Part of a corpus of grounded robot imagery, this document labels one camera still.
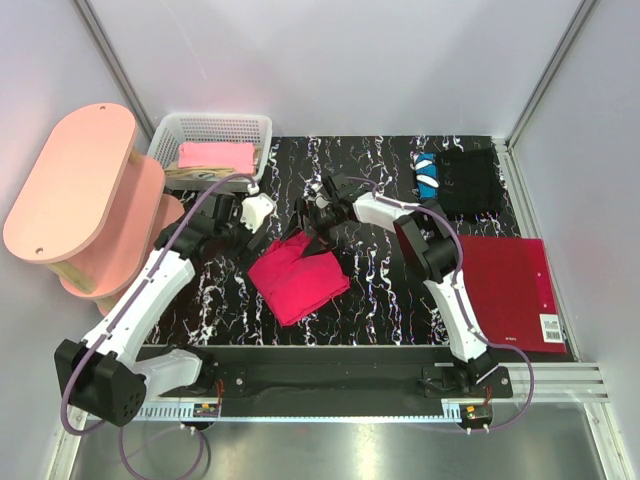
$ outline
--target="wall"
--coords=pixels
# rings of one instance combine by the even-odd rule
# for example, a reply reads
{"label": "wall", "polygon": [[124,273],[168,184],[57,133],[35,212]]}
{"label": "wall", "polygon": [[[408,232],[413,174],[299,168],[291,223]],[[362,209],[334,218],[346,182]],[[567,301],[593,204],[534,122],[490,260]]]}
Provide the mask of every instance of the wall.
{"label": "wall", "polygon": [[[123,99],[67,0],[3,2],[0,70],[4,219],[58,120],[85,104]],[[64,293],[56,276],[4,245],[0,263],[0,478],[39,479],[60,424],[53,352],[98,317]]]}
{"label": "wall", "polygon": [[507,135],[579,0],[91,0],[141,101],[276,135]]}
{"label": "wall", "polygon": [[515,147],[586,360],[640,472],[640,4],[600,2]]}

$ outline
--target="barcode sticker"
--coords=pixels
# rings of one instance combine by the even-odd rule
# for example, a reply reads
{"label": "barcode sticker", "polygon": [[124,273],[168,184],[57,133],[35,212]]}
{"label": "barcode sticker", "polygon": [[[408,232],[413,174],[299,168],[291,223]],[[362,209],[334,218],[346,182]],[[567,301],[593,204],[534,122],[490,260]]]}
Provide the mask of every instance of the barcode sticker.
{"label": "barcode sticker", "polygon": [[564,343],[560,320],[557,315],[541,313],[540,325],[542,325],[542,338],[545,343]]}

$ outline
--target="folded black fabric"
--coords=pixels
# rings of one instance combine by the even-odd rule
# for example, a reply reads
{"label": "folded black fabric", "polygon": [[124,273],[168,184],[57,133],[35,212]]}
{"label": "folded black fabric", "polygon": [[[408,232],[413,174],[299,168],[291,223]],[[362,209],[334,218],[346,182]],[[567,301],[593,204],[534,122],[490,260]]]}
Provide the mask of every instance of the folded black fabric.
{"label": "folded black fabric", "polygon": [[500,213],[504,190],[498,179],[491,148],[452,148],[435,156],[437,200],[448,216]]}

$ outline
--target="reflective floor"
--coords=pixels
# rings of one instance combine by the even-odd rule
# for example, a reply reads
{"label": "reflective floor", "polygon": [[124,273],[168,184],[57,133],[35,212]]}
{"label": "reflective floor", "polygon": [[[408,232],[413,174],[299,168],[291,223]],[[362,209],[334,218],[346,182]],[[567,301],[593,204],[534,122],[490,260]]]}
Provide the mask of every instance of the reflective floor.
{"label": "reflective floor", "polygon": [[[498,405],[497,421],[515,413]],[[127,452],[171,425],[134,423]],[[604,479],[584,411],[534,405],[514,427],[489,435],[440,433],[415,425],[228,424],[206,431],[207,458],[191,477],[225,480]],[[130,478],[118,457],[118,431],[103,427],[82,440],[75,480]],[[172,431],[134,454],[145,477],[173,479],[198,453],[198,441]]]}

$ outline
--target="marble tabletop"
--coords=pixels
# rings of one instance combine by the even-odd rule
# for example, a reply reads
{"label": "marble tabletop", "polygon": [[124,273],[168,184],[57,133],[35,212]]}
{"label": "marble tabletop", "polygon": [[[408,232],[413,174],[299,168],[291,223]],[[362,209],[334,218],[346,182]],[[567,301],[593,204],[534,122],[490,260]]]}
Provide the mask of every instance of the marble tabletop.
{"label": "marble tabletop", "polygon": [[[385,195],[416,201],[410,168],[416,153],[460,146],[491,146],[490,137],[284,137],[273,138],[262,190],[278,205],[269,237],[280,236],[293,200],[322,175],[344,172],[379,182]],[[496,163],[496,175],[504,179]],[[188,206],[194,192],[176,193]],[[499,215],[458,218],[460,234],[519,236],[509,196]],[[351,288],[294,326],[281,327],[249,280],[233,261],[217,256],[169,306],[147,339],[149,344],[195,345],[425,345],[447,342],[434,300],[405,268],[395,235],[378,227],[340,226],[335,255]]]}

